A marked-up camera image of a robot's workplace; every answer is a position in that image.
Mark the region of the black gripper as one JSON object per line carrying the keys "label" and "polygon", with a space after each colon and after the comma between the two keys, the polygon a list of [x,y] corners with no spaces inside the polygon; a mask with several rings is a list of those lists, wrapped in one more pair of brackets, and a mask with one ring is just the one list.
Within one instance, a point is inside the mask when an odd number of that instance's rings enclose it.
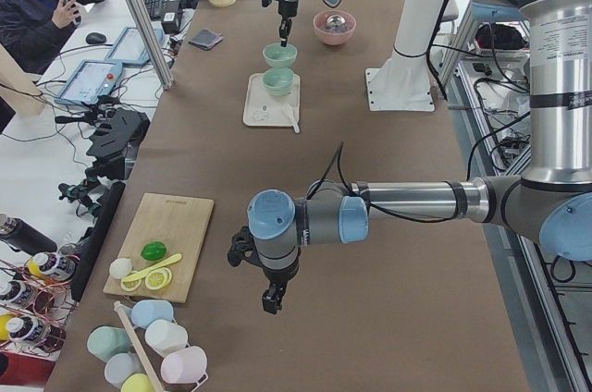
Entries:
{"label": "black gripper", "polygon": [[298,0],[278,0],[278,13],[282,17],[278,28],[280,45],[287,46],[287,40],[290,37],[292,20],[297,16]]}
{"label": "black gripper", "polygon": [[263,309],[265,312],[277,314],[282,309],[288,282],[296,276],[296,267],[290,266],[280,270],[264,267],[263,272],[269,280],[268,289],[262,295]]}

